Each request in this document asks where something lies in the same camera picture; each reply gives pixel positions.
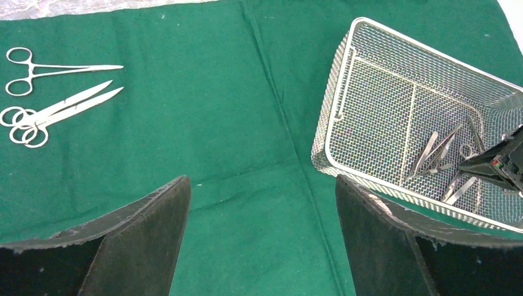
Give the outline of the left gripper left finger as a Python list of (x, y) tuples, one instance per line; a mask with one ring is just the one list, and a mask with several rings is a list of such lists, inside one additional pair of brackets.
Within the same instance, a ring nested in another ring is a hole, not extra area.
[(45, 239), (1, 244), (2, 295), (168, 295), (191, 203), (179, 176)]

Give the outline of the surgical scissors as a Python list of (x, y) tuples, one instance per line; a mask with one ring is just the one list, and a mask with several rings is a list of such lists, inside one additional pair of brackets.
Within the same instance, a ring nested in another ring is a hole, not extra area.
[(60, 121), (99, 105), (116, 96), (123, 87), (93, 97), (111, 84), (112, 80), (79, 92), (38, 112), (19, 106), (8, 107), (1, 112), (2, 126), (33, 126), (47, 121)]
[(23, 144), (31, 149), (42, 147), (49, 139), (47, 130), (49, 126), (99, 105), (123, 90), (120, 87), (99, 96), (91, 97), (105, 87), (106, 85), (100, 84), (38, 112), (19, 106), (9, 107), (1, 112), (1, 116), (11, 110), (17, 112), (13, 115), (10, 123), (2, 121), (1, 124), (11, 128), (9, 138), (12, 142)]

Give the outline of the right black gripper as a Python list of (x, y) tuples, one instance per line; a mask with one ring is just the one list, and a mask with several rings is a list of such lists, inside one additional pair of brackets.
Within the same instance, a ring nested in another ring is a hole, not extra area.
[(483, 154), (461, 162), (458, 170), (522, 195), (522, 127)]

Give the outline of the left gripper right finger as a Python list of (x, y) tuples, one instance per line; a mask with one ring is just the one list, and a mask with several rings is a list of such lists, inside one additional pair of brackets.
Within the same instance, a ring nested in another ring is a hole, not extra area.
[(522, 241), (453, 226), (336, 179), (357, 295), (521, 295)]

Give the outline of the surgical forceps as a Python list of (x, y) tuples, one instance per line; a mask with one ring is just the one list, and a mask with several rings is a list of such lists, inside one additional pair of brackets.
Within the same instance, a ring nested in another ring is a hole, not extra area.
[[(27, 57), (23, 60), (14, 59), (17, 52), (24, 52)], [(6, 83), (4, 89), (11, 96), (26, 96), (33, 92), (33, 80), (40, 77), (65, 75), (71, 73), (97, 72), (106, 70), (123, 69), (122, 65), (53, 65), (38, 64), (33, 61), (33, 52), (27, 47), (12, 47), (6, 52), (6, 59), (18, 65), (24, 65), (27, 68), (27, 74), (23, 78), (16, 78)], [(25, 92), (13, 92), (11, 86), (17, 83), (25, 83), (28, 89)]]

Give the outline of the wire mesh instrument tray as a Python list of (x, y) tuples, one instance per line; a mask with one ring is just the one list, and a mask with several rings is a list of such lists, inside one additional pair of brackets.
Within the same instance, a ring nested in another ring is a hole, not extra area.
[[(407, 179), (434, 131), (462, 123), (433, 175)], [(366, 17), (336, 50), (311, 150), (314, 167), (473, 225), (522, 232), (522, 195), (477, 178), (453, 205), (458, 164), (522, 126), (522, 88)]]

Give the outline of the green surgical drape cloth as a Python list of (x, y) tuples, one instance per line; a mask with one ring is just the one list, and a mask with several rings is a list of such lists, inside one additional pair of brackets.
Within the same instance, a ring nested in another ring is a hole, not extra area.
[(1, 107), (41, 110), (109, 81), (113, 99), (49, 128), (1, 128), (1, 241), (48, 237), (180, 175), (191, 211), (172, 295), (354, 295), (335, 179), (310, 154), (336, 49), (368, 17), (515, 84), (496, 1), (217, 1), (1, 22), (1, 53), (119, 70), (38, 78)]

